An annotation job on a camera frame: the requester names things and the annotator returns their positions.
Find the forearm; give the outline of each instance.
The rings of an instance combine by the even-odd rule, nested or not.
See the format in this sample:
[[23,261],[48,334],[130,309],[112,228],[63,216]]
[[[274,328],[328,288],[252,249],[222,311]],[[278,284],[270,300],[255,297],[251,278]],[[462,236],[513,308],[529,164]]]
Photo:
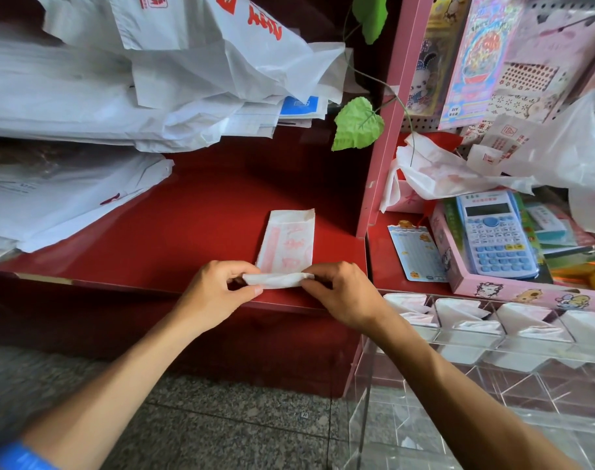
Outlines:
[[443,359],[396,313],[382,314],[371,335],[464,468],[578,468],[540,432]]
[[22,435],[65,470],[98,469],[167,367],[191,341],[166,317],[145,338]]

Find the calculator display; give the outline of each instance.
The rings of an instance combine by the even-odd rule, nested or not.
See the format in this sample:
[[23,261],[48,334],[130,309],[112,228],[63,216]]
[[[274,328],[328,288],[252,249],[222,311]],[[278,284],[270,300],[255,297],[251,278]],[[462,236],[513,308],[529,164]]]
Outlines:
[[506,214],[511,212],[511,208],[507,203],[500,204],[486,204],[483,206],[470,206],[465,208],[465,212],[469,217],[472,216],[486,216],[489,214]]

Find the hand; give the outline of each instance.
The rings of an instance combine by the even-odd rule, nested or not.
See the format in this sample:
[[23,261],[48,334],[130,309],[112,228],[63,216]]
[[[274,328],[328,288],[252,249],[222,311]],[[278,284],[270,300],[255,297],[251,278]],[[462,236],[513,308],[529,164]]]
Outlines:
[[311,279],[303,280],[302,288],[322,302],[330,315],[365,335],[371,335],[383,315],[395,313],[356,264],[315,264],[304,272],[332,283],[332,290]]
[[228,284],[242,274],[260,273],[258,267],[241,260],[209,262],[195,275],[178,301],[173,310],[176,321],[182,320],[199,335],[215,328],[241,305],[262,293],[262,286],[230,291]]

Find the finger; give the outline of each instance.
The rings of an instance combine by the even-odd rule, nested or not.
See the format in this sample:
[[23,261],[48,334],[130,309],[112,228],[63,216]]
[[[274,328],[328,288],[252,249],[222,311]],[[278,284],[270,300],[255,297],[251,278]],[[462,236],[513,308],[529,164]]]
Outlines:
[[312,266],[305,268],[302,272],[306,274],[313,274],[317,277],[332,282],[336,275],[339,273],[339,264],[313,264]]
[[242,274],[260,274],[261,270],[245,260],[224,260],[216,265],[219,273],[225,275],[226,280],[239,277]]
[[231,300],[233,300],[234,308],[237,308],[244,303],[254,300],[258,295],[262,293],[261,285],[249,285],[247,287],[240,288],[234,292],[230,292]]
[[314,296],[317,300],[322,302],[324,306],[332,295],[333,291],[327,288],[325,285],[320,284],[317,280],[304,279],[300,282],[302,288]]

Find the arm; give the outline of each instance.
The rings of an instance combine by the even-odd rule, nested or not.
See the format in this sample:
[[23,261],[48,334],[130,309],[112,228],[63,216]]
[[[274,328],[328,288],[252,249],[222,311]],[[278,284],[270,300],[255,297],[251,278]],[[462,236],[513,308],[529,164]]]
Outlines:
[[203,332],[260,295],[259,286],[229,291],[247,262],[211,262],[193,279],[174,310],[100,376],[22,434],[21,441],[64,470],[97,470],[167,367]]
[[356,265],[318,264],[304,272],[332,283],[332,290],[314,280],[302,287],[391,358],[463,468],[579,468],[433,350]]

